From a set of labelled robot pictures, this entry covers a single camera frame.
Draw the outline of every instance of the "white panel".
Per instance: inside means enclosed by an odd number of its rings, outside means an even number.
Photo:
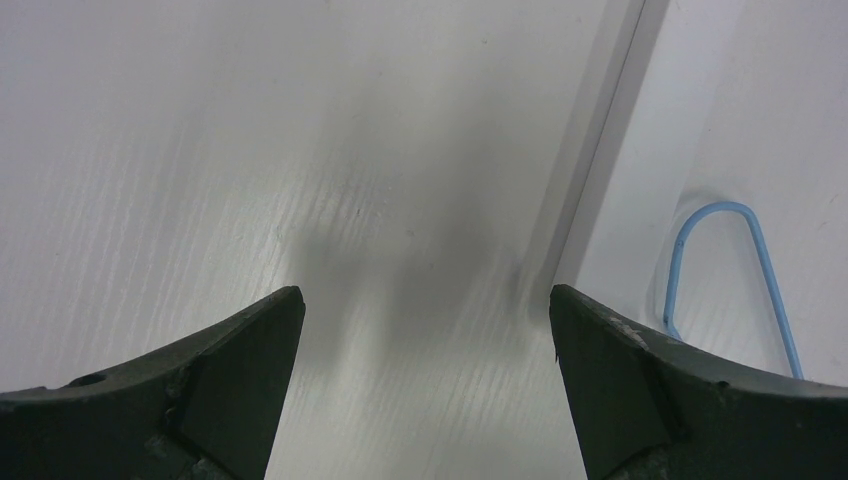
[[[0,389],[299,284],[269,478],[580,478],[514,279],[626,10],[2,2]]]
[[[557,283],[640,317],[742,5],[646,2]]]
[[[842,1],[747,2],[678,207],[681,221],[716,199],[754,209],[804,373],[839,385],[848,385],[846,24]],[[789,374],[740,218],[717,214],[692,234],[678,305],[688,341]]]

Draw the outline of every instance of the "white wall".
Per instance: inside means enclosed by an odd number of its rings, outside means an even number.
[[[515,279],[628,5],[3,2],[0,390],[299,284],[269,478],[579,478]]]
[[[846,24],[843,1],[746,3],[678,206],[680,221],[716,199],[755,210],[805,375],[839,385],[848,385]],[[661,268],[664,284],[667,256]],[[741,218],[717,214],[692,234],[676,316],[691,343],[788,374]]]

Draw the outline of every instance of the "blue wire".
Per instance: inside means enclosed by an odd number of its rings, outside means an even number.
[[[680,233],[677,234],[677,240],[674,242],[674,252],[671,255],[671,269],[668,273],[668,288],[665,294],[665,309],[663,310],[663,325],[666,331],[672,337],[681,340],[680,333],[674,326],[674,305],[677,301],[677,284],[680,282],[680,267],[683,263],[683,247],[686,245],[686,239],[692,233],[698,222],[704,217],[715,212],[736,212],[748,222],[748,228],[751,230],[751,237],[754,239],[754,246],[757,248],[757,256],[760,259],[760,267],[763,270],[763,277],[766,280],[769,297],[771,297],[771,305],[774,308],[775,317],[777,317],[777,326],[780,328],[780,336],[783,339],[783,348],[786,350],[786,357],[789,359],[789,367],[792,369],[792,376],[797,379],[803,379],[804,374],[801,372],[801,361],[798,359],[798,352],[795,350],[795,341],[792,339],[792,330],[789,328],[789,319],[786,317],[786,309],[783,307],[783,299],[780,296],[780,289],[777,287],[777,277],[774,274],[774,267],[771,265],[771,258],[766,249],[766,241],[763,237],[763,231],[760,228],[760,222],[757,221],[757,216],[753,210],[741,203],[736,202],[717,202],[702,207],[697,212],[693,213],[683,227]]]

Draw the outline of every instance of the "wood grain texture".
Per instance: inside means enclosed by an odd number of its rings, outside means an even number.
[[[0,389],[297,284],[268,478],[581,478],[513,294],[603,12],[4,2]]]

